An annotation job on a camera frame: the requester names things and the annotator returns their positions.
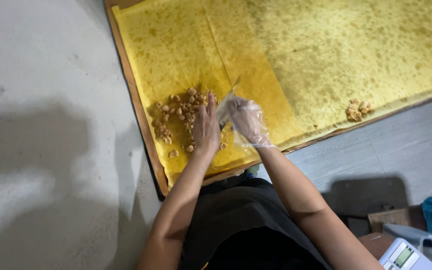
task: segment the person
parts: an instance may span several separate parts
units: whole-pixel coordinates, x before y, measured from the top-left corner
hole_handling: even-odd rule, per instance
[[[233,127],[256,150],[273,184],[253,178],[201,188],[220,145],[215,101],[194,121],[196,146],[156,215],[139,269],[382,269],[311,181],[260,132],[253,102],[229,104]]]

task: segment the digital scale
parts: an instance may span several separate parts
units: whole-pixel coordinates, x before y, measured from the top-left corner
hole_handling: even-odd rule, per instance
[[[432,262],[403,238],[396,238],[379,263],[386,270],[432,270]]]

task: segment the bare hand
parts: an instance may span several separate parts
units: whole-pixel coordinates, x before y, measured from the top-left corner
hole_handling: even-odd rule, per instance
[[[221,131],[216,117],[215,97],[210,93],[208,99],[208,107],[199,106],[192,128],[192,136],[196,142],[195,152],[214,156],[221,142]]]
[[[235,96],[228,101],[227,109],[233,129],[241,133],[250,144],[255,147],[272,145],[264,126],[263,110],[255,101]]]

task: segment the concrete floor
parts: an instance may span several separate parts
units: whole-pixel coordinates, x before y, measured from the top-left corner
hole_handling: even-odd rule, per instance
[[[289,158],[321,191],[400,174],[419,203],[432,107]],[[0,269],[129,269],[159,206],[102,1],[0,1]]]

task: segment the wooden tray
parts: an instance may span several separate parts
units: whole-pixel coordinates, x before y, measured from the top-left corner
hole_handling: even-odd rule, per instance
[[[129,64],[129,60],[128,60],[128,57],[126,55],[126,51],[124,49],[123,40],[121,38],[118,24],[116,22],[114,14],[111,10],[112,6],[118,5],[121,9],[124,9],[124,8],[131,7],[131,6],[133,6],[137,3],[140,3],[142,1],[143,0],[105,0],[105,10],[106,10],[106,14],[108,16],[109,25],[110,25],[111,31],[113,33],[113,38],[114,38],[115,45],[117,47],[117,52],[119,54],[119,58],[120,58],[121,65],[123,68],[124,77],[126,78],[126,82],[128,84],[129,92],[131,95],[131,100],[132,100],[133,107],[134,107],[134,112],[136,114],[136,118],[138,120],[139,127],[141,130],[141,135],[142,135],[142,138],[144,140],[145,150],[146,150],[146,154],[147,154],[147,157],[148,157],[148,160],[150,163],[150,168],[152,170],[154,184],[156,186],[156,190],[157,190],[159,199],[163,200],[168,195],[168,192],[169,192],[168,179],[166,178],[166,175],[164,172],[164,167],[161,164],[161,162],[159,161],[159,157],[158,157],[158,154],[156,152],[155,143],[154,143],[153,137],[151,135],[151,130],[150,130],[151,127],[150,127],[149,123],[147,122],[147,119],[145,116],[145,111],[144,111],[144,108],[141,104],[141,99],[140,99],[140,96],[138,93],[138,87],[136,85],[135,78],[133,76],[133,72],[132,72],[131,66]],[[419,105],[422,105],[422,104],[430,102],[430,101],[432,101],[432,98],[429,98],[429,99],[421,101],[421,102],[413,103],[413,104],[408,105],[406,107],[403,107],[401,109],[395,110],[391,113],[388,113],[388,114],[385,114],[383,116],[362,122],[362,123],[357,124],[355,126],[352,126],[350,128],[337,130],[337,131],[334,131],[330,134],[321,136],[320,138],[310,140],[306,143],[298,144],[298,145],[290,147],[290,148],[288,148],[282,152],[285,155],[289,154],[295,150],[299,150],[299,149],[304,148],[306,146],[315,144],[316,142],[319,142],[319,141],[325,140],[327,138],[339,135],[343,132],[348,132],[350,130],[366,126],[366,125],[373,123],[375,121],[378,121],[380,119],[386,118],[386,117],[394,115],[394,114],[398,114],[399,112],[402,112],[408,108],[419,106]],[[247,164],[240,165],[237,168],[222,172],[220,174],[213,175],[211,177],[204,179],[204,181],[202,182],[202,185],[207,186],[211,183],[226,179],[228,177],[239,175],[245,169],[248,169],[249,167],[254,166],[256,164],[259,164],[259,163],[261,163],[261,160],[256,160],[256,161],[253,161],[253,162],[250,162]]]

